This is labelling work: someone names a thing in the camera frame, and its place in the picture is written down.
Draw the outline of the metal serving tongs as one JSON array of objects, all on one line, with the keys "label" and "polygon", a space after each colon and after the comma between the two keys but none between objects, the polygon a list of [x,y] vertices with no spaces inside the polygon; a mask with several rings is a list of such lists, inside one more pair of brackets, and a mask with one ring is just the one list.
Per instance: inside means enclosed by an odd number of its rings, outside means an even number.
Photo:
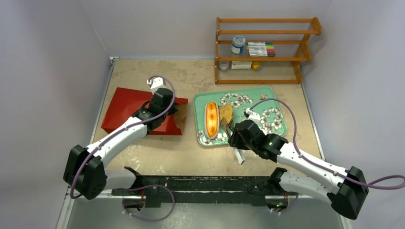
[{"label": "metal serving tongs", "polygon": [[[229,122],[225,118],[222,118],[220,121],[220,124],[225,131],[227,137],[228,137],[228,144],[230,144],[230,139],[233,133],[233,128],[234,128],[234,122],[233,119],[231,119]],[[237,149],[236,147],[233,147],[233,152],[236,156],[238,164],[242,165],[245,162],[245,157],[244,153],[241,149]]]}]

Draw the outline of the round brown fake bread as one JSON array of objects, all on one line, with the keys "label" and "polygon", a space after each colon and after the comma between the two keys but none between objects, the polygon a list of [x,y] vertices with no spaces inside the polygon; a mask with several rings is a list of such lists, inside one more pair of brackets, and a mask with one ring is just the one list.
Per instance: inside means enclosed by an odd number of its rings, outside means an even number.
[{"label": "round brown fake bread", "polygon": [[233,106],[230,104],[225,104],[219,107],[219,118],[220,121],[224,119],[227,124],[229,124],[233,119]]}]

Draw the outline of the long glazed fake bread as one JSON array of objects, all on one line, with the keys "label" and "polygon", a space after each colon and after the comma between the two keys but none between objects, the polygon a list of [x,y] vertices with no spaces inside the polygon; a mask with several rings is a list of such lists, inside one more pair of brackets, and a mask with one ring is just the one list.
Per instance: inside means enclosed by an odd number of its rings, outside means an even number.
[{"label": "long glazed fake bread", "polygon": [[214,139],[219,132],[219,107],[216,102],[208,102],[204,110],[204,133],[208,139]]}]

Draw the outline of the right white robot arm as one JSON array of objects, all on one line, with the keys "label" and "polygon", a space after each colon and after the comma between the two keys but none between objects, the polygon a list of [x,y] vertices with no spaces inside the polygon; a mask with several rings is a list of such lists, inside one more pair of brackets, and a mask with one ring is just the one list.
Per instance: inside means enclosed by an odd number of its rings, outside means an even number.
[{"label": "right white robot arm", "polygon": [[268,188],[274,194],[282,191],[302,193],[329,202],[332,209],[348,219],[357,219],[369,193],[360,183],[366,181],[357,167],[345,169],[327,163],[296,149],[292,142],[277,134],[264,134],[252,120],[237,123],[228,140],[231,147],[251,150],[260,158],[287,165],[304,174],[273,172]]}]

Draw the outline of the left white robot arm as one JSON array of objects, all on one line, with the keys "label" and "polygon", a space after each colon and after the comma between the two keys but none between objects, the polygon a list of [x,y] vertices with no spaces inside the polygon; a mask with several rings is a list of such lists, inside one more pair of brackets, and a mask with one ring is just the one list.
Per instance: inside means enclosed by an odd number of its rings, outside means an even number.
[{"label": "left white robot arm", "polygon": [[149,135],[167,116],[174,114],[175,93],[159,88],[147,102],[115,131],[86,147],[76,145],[69,153],[63,179],[71,186],[70,197],[94,199],[102,191],[125,189],[130,195],[142,190],[141,180],[130,168],[107,171],[107,165],[130,144]]}]

